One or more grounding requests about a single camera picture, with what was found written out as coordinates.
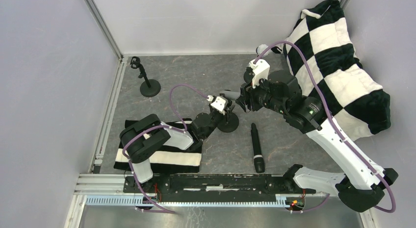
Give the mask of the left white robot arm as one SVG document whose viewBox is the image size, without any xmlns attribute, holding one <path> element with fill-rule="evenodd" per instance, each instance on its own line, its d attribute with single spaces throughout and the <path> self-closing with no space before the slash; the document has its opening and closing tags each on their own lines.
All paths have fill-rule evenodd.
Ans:
<svg viewBox="0 0 416 228">
<path fill-rule="evenodd" d="M 238 128 L 235 105 L 210 105 L 209 113 L 194 119 L 163 122 L 156 114 L 139 121 L 126 121 L 120 133 L 119 153 L 122 168 L 133 172 L 138 182 L 149 181 L 154 174 L 197 173 L 202 160 L 203 141 L 216 129 L 229 133 Z"/>
</svg>

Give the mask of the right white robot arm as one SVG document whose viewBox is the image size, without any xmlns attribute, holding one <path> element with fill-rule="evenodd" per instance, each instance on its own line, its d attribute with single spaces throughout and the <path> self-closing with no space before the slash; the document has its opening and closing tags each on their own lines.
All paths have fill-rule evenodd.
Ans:
<svg viewBox="0 0 416 228">
<path fill-rule="evenodd" d="M 398 178 L 392 168 L 383 168 L 367 157 L 327 114 L 322 100 L 302 94 L 296 77 L 276 71 L 253 84 L 252 70 L 244 73 L 236 102 L 245 112 L 270 109 L 316 142 L 341 168 L 341 173 L 309 169 L 300 164 L 284 174 L 289 189 L 311 189 L 336 195 L 350 209 L 365 212 L 378 208 Z"/>
</svg>

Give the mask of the white microphone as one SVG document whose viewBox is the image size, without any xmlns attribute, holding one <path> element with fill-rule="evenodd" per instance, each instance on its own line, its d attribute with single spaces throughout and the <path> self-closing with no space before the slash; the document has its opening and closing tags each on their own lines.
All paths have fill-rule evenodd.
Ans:
<svg viewBox="0 0 416 228">
<path fill-rule="evenodd" d="M 267 56 L 267 55 L 270 53 L 270 50 L 268 50 L 267 48 L 268 48 L 268 45 L 266 45 L 266 44 L 261 44 L 261 45 L 259 45 L 259 46 L 256 48 L 256 54 L 257 54 L 257 55 L 260 55 L 260 54 L 262 54 L 264 51 L 266 51 L 266 52 L 265 52 L 265 54 L 264 54 L 263 56 Z"/>
</svg>

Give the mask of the black microphone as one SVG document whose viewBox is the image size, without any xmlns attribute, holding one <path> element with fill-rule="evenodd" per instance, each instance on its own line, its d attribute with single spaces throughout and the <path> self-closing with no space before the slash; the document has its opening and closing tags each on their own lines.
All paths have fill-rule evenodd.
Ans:
<svg viewBox="0 0 416 228">
<path fill-rule="evenodd" d="M 261 152 L 260 138 L 257 126 L 255 123 L 251 123 L 251 138 L 253 146 L 253 163 L 257 173 L 265 172 L 265 162 Z"/>
</svg>

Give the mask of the silver grey microphone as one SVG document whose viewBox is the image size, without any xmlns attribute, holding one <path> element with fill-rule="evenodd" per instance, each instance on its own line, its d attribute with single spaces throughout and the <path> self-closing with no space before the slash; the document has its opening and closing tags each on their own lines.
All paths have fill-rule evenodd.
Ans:
<svg viewBox="0 0 416 228">
<path fill-rule="evenodd" d="M 236 101 L 241 96 L 240 92 L 230 90 L 220 91 L 220 95 L 232 101 Z"/>
</svg>

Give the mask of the black mic stand back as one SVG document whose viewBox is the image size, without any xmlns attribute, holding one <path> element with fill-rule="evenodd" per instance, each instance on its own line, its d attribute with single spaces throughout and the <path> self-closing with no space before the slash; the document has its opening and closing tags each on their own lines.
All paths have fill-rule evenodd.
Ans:
<svg viewBox="0 0 416 228">
<path fill-rule="evenodd" d="M 155 79 L 148 79 L 144 66 L 141 64 L 141 60 L 137 56 L 133 56 L 130 61 L 130 67 L 132 69 L 139 70 L 138 78 L 143 78 L 144 82 L 140 85 L 140 93 L 145 97 L 154 97 L 161 91 L 160 83 Z"/>
</svg>

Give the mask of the black mic stand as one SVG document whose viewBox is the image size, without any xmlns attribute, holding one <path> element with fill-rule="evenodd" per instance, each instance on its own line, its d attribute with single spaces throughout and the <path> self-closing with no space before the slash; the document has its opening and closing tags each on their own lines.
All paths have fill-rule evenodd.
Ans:
<svg viewBox="0 0 416 228">
<path fill-rule="evenodd" d="M 253 69 L 250 66 L 246 67 L 246 71 L 244 72 L 244 75 L 243 75 L 243 79 L 245 83 L 251 84 L 253 77 L 254 77 Z"/>
<path fill-rule="evenodd" d="M 225 109 L 224 118 L 218 123 L 217 128 L 221 132 L 231 133 L 239 126 L 238 116 L 234 113 L 235 105 L 231 105 Z"/>
<path fill-rule="evenodd" d="M 143 78 L 144 82 L 140 85 L 140 93 L 145 97 L 154 97 L 161 91 L 160 83 L 155 79 L 148 79 L 144 66 L 141 64 L 141 60 L 137 56 L 133 56 L 130 61 L 130 67 L 132 69 L 139 70 L 138 78 Z"/>
</svg>

